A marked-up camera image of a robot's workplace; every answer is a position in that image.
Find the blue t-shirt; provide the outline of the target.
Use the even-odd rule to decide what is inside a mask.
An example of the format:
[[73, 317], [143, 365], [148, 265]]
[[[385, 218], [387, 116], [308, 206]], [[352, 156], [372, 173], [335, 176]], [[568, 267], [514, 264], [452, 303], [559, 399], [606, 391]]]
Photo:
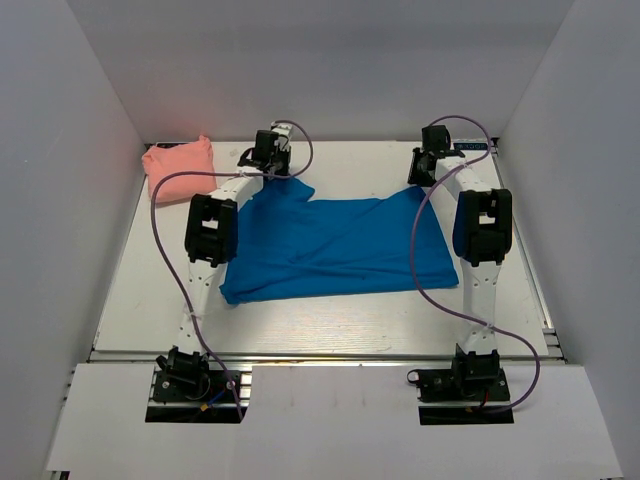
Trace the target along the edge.
[[228, 304], [458, 285], [421, 188], [351, 200], [314, 193], [274, 180], [242, 207], [237, 255], [220, 286]]

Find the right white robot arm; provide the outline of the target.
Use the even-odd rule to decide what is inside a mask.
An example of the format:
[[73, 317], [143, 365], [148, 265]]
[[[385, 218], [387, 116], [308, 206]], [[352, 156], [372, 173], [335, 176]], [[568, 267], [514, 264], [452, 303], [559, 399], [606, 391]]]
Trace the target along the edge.
[[467, 325], [456, 344], [451, 384], [459, 396], [472, 399], [500, 370], [494, 331], [496, 288], [512, 246], [512, 195], [477, 175], [453, 146], [446, 126], [426, 126], [421, 138], [413, 150], [408, 183], [430, 191], [441, 186], [455, 201], [452, 247], [463, 283], [462, 310], [454, 315]]

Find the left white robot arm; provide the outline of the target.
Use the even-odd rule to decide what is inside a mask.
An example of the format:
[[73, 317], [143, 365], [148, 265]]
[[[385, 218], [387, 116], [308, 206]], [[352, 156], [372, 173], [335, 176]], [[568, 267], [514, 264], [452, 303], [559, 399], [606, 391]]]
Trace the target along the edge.
[[194, 195], [184, 241], [191, 304], [178, 340], [185, 350], [205, 354], [212, 345], [201, 342], [200, 337], [205, 333], [204, 321], [212, 316], [209, 310], [223, 304], [219, 285], [238, 250], [239, 212], [262, 190], [265, 181], [289, 174], [292, 129], [290, 124], [278, 122], [268, 130], [259, 130], [254, 146], [241, 154], [236, 171], [216, 189], [205, 191], [210, 180], [203, 177], [194, 180], [196, 189], [178, 189]]

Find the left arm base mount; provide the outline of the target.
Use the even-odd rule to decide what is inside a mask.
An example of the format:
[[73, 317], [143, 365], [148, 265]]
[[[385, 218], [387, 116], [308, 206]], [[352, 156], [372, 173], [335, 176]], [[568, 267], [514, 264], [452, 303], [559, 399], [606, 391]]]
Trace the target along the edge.
[[248, 409], [251, 375], [224, 371], [208, 354], [172, 348], [156, 358], [145, 421], [239, 424]]

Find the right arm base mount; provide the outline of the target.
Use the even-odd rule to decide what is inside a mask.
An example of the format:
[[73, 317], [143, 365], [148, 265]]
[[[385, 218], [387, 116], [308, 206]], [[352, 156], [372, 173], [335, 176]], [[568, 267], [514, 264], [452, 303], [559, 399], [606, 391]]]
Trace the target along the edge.
[[497, 351], [479, 355], [456, 349], [447, 369], [413, 369], [407, 382], [418, 390], [422, 426], [508, 425], [511, 397]]

